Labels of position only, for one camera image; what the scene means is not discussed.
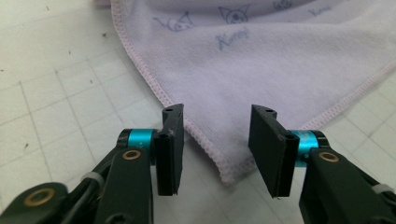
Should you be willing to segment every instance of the white towel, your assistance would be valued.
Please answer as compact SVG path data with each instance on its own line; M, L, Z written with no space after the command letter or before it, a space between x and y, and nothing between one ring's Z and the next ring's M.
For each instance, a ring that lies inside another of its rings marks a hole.
M252 104L317 129L396 65L394 0L112 0L129 56L231 183L255 167Z

